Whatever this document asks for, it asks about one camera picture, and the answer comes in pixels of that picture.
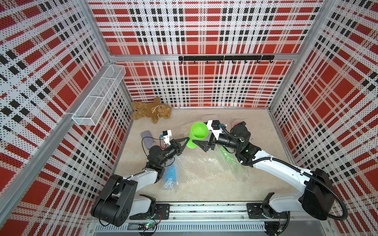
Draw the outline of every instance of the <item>black motor housing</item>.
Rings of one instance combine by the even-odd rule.
[[[332,191],[334,191],[329,175],[321,169],[316,169],[313,176],[323,181]],[[307,183],[305,192],[299,201],[303,209],[312,217],[325,221],[331,210],[334,196],[324,187],[311,180]]]

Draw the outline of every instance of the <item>plaid wall panel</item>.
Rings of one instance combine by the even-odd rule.
[[[378,234],[377,29],[378,1],[338,0],[273,108],[298,165],[324,169],[347,204],[342,235]]]
[[[132,111],[117,88],[97,126],[73,125],[0,235],[81,235],[122,151]]]
[[[114,55],[295,53],[322,0],[88,0]]]
[[[134,101],[267,108],[291,61],[119,62]]]
[[[104,64],[75,1],[0,2],[0,193]]]

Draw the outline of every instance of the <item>perforated wall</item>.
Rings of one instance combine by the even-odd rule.
[[[268,107],[291,61],[119,62],[134,101],[171,106]]]
[[[88,0],[114,55],[295,53],[322,0]]]
[[[298,165],[324,169],[346,202],[342,235],[378,234],[377,29],[378,1],[336,1],[273,108]]]
[[[104,64],[75,1],[0,3],[0,193]]]
[[[81,235],[116,162],[132,108],[117,88],[97,126],[69,130],[0,235]]]

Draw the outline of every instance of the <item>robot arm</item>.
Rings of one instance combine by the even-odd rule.
[[[136,214],[142,217],[155,215],[155,198],[143,194],[135,196],[135,193],[158,182],[164,173],[164,163],[181,155],[188,141],[189,137],[172,139],[164,150],[153,146],[144,171],[127,178],[112,175],[93,204],[91,215],[115,226],[121,226],[129,216]]]
[[[334,192],[329,176],[323,170],[311,171],[290,165],[251,144],[249,142],[251,133],[247,130],[245,122],[236,124],[231,132],[228,132],[225,125],[220,124],[218,120],[209,120],[206,125],[212,131],[210,139],[193,140],[203,151],[214,150],[215,145],[235,149],[235,156],[240,164],[269,172],[297,189],[297,192],[289,194],[269,193],[262,202],[265,217],[271,218],[283,211],[304,210],[320,220],[326,220],[327,217],[336,220],[347,218],[347,209]],[[128,216],[155,215],[157,211],[155,198],[142,194],[135,196],[135,193],[159,181],[164,173],[164,163],[175,155],[181,155],[189,141],[189,137],[169,141],[170,136],[170,130],[163,133],[164,142],[170,143],[167,148],[162,150],[160,146],[153,146],[150,149],[144,171],[128,178],[115,174],[109,178],[93,204],[92,216],[109,224],[121,226]],[[329,214],[335,199],[343,210],[341,217]]]
[[[209,141],[193,140],[202,150],[214,150],[215,144],[225,148],[235,149],[235,157],[240,164],[264,170],[286,181],[298,191],[289,194],[269,193],[262,207],[267,217],[283,211],[306,211],[309,215],[320,220],[331,217],[336,220],[345,220],[348,216],[347,208],[335,193],[331,180],[321,169],[311,171],[293,166],[277,159],[261,148],[251,144],[251,133],[247,130],[245,122],[236,124],[231,132],[218,120],[209,120],[207,127],[212,131]],[[335,201],[339,202],[343,215],[333,216],[329,212]]]

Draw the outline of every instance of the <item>mounting plate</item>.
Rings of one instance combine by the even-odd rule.
[[[260,210],[261,203],[247,203],[247,212],[248,212],[248,217],[250,219],[266,219],[265,216],[263,216],[262,210]],[[277,215],[273,216],[273,219],[287,219],[287,213],[280,212],[277,213]]]
[[[161,212],[161,219],[162,220],[167,220],[169,218],[169,204],[156,204],[156,210]],[[130,220],[143,220],[143,217],[139,217],[137,215],[130,216]],[[160,214],[156,213],[152,219],[154,220],[159,220],[160,219]]]

